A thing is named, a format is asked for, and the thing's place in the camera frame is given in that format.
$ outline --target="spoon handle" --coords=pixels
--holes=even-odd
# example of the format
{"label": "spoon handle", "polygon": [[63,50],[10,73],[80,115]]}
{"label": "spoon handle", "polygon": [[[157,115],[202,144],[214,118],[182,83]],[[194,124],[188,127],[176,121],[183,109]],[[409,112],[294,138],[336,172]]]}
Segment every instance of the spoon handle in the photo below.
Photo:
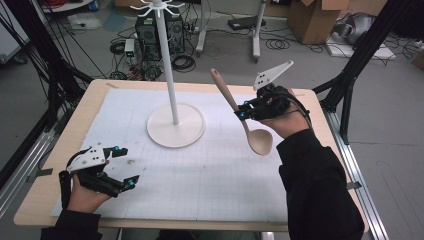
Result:
{"label": "spoon handle", "polygon": [[231,95],[230,90],[228,89],[227,85],[225,84],[224,79],[222,79],[221,75],[219,74],[219,72],[212,68],[211,69],[211,76],[213,81],[215,82],[216,86],[218,87],[219,91],[221,91],[222,95],[225,97],[225,99],[227,100],[227,102],[230,104],[231,108],[234,111],[238,111],[238,105],[236,103],[236,101],[233,98],[233,95]]}

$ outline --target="white coat rack stand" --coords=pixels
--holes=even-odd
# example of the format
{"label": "white coat rack stand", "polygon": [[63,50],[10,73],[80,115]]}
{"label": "white coat rack stand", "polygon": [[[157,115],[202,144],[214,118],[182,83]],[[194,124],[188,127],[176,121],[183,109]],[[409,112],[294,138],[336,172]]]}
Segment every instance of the white coat rack stand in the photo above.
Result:
{"label": "white coat rack stand", "polygon": [[164,147],[186,147],[196,142],[203,135],[205,130],[205,121],[202,113],[194,106],[185,103],[176,103],[168,37],[163,12],[166,10],[171,15],[178,16],[178,14],[170,11],[168,7],[178,8],[184,4],[178,6],[169,5],[168,3],[172,2],[172,0],[165,2],[162,2],[162,0],[153,0],[153,2],[145,2],[141,0],[141,2],[148,5],[140,8],[131,6],[131,8],[136,10],[149,8],[146,13],[138,15],[139,17],[145,17],[151,11],[155,11],[170,100],[170,105],[160,107],[150,115],[147,120],[147,132],[153,141]]}

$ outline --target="wooden spoon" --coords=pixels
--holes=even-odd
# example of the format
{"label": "wooden spoon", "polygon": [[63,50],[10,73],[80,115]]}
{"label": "wooden spoon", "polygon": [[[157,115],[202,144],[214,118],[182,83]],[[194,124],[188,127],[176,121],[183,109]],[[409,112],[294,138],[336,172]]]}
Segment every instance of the wooden spoon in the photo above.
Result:
{"label": "wooden spoon", "polygon": [[[239,107],[219,72],[212,68],[211,75],[219,91],[221,91],[231,108],[234,111],[238,111]],[[271,133],[264,129],[250,131],[246,121],[241,121],[241,123],[243,124],[244,131],[246,132],[247,142],[249,143],[250,148],[259,155],[267,155],[272,148]]]}

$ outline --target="round white base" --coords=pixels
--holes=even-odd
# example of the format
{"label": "round white base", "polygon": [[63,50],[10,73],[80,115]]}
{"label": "round white base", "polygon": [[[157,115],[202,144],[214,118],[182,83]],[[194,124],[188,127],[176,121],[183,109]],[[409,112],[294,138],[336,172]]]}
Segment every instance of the round white base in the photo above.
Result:
{"label": "round white base", "polygon": [[178,121],[175,125],[171,105],[156,109],[147,120],[147,132],[157,144],[182,148],[196,142],[205,131],[205,120],[195,107],[177,103]]}

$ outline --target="person's left hand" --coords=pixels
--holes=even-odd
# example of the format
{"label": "person's left hand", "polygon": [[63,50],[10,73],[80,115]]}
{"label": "person's left hand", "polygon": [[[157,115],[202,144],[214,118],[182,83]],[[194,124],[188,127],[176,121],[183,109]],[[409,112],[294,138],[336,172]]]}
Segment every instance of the person's left hand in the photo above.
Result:
{"label": "person's left hand", "polygon": [[107,194],[98,193],[81,186],[77,174],[74,174],[72,179],[74,184],[72,186],[71,199],[69,200],[67,210],[94,213],[102,203],[111,198]]}

